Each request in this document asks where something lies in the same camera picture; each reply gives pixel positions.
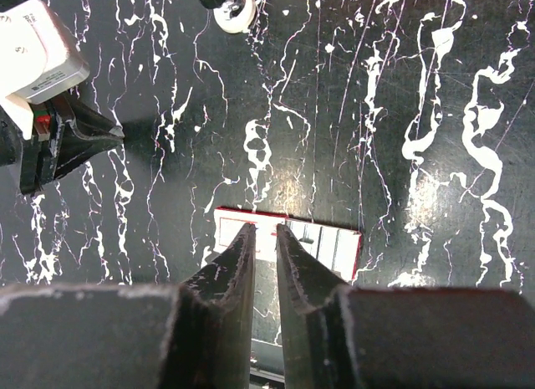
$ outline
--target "white device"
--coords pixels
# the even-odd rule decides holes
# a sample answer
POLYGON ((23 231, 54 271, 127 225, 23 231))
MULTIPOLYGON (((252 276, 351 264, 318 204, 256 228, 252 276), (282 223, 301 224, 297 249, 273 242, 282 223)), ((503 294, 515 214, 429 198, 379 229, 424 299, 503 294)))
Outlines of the white device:
POLYGON ((89 76, 70 31, 39 0, 0 13, 0 105, 32 137, 33 112, 40 104, 89 76))

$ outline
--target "marble table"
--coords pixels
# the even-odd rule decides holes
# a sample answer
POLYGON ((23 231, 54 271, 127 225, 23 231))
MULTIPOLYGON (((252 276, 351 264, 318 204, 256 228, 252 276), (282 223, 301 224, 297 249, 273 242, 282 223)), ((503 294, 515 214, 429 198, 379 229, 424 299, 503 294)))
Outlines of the marble table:
POLYGON ((238 35, 196 0, 44 1, 126 141, 34 198, 0 170, 2 284, 182 281, 224 206, 359 229, 358 286, 535 303, 535 0, 257 0, 238 35))

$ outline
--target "red component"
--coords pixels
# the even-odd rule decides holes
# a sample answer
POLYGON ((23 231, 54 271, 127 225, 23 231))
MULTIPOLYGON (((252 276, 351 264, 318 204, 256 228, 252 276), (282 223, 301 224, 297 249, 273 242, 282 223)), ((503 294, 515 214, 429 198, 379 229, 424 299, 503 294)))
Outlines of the red component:
POLYGON ((38 123, 45 124, 46 126, 50 125, 50 116, 49 115, 38 115, 35 120, 38 123))

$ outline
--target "black marble surface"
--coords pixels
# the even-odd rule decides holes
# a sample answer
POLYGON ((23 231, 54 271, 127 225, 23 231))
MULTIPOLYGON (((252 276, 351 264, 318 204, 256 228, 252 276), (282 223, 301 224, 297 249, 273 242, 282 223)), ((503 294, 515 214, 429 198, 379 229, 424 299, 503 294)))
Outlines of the black marble surface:
MULTIPOLYGON (((535 0, 44 0, 126 134, 35 198, 0 170, 0 282, 176 282, 214 208, 364 233, 355 284, 503 287, 535 303, 535 0)), ((275 321, 257 266, 258 321, 275 321)))

